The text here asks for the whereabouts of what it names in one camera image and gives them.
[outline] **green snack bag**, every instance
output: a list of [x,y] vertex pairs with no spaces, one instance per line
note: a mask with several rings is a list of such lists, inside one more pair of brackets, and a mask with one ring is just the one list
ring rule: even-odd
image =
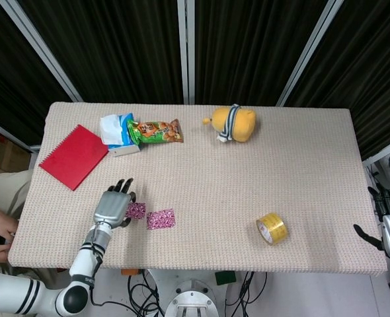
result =
[[136,145],[139,145],[141,142],[183,142],[179,120],[177,119],[173,120],[171,123],[157,121],[139,123],[128,120],[127,126],[130,138]]

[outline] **tape roll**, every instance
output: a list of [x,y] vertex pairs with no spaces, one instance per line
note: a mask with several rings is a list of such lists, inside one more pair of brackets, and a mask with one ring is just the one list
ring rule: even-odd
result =
[[288,236],[288,230],[283,220],[275,213],[269,213],[261,217],[256,221],[256,227],[264,240],[270,245],[277,244]]

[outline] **beige knit tablecloth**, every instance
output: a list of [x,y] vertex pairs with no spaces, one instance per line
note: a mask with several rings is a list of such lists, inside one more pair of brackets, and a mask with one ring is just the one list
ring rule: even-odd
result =
[[[104,267],[235,269],[378,274],[383,252],[352,225],[377,236],[373,209],[348,110],[254,108],[246,143],[221,143],[202,125],[216,106],[57,102],[20,225],[13,265],[69,267],[93,224],[101,194],[120,178],[147,211],[173,208],[176,226],[147,230],[146,220],[114,230]],[[40,163],[79,123],[97,135],[99,120],[133,112],[137,120],[180,120],[184,143],[146,145],[140,153],[107,155],[73,192]],[[288,238],[269,246],[255,220],[275,212]]]

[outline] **yellow plush toy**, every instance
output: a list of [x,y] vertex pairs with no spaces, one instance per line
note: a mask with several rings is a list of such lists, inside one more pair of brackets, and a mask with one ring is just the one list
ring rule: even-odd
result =
[[255,111],[242,109],[237,104],[232,107],[224,106],[215,109],[212,118],[204,118],[202,122],[211,123],[213,128],[219,132],[217,138],[222,142],[232,139],[246,142],[254,131]]

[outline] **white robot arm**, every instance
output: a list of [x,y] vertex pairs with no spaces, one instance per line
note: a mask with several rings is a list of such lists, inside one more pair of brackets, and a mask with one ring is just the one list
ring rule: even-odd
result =
[[50,316],[73,316],[83,311],[89,291],[94,287],[95,274],[110,242],[112,230],[126,227],[123,221],[134,192],[127,194],[133,179],[120,180],[103,193],[94,214],[95,225],[90,229],[73,265],[71,283],[64,289],[50,290],[41,281],[0,274],[0,312],[13,314],[41,313]]

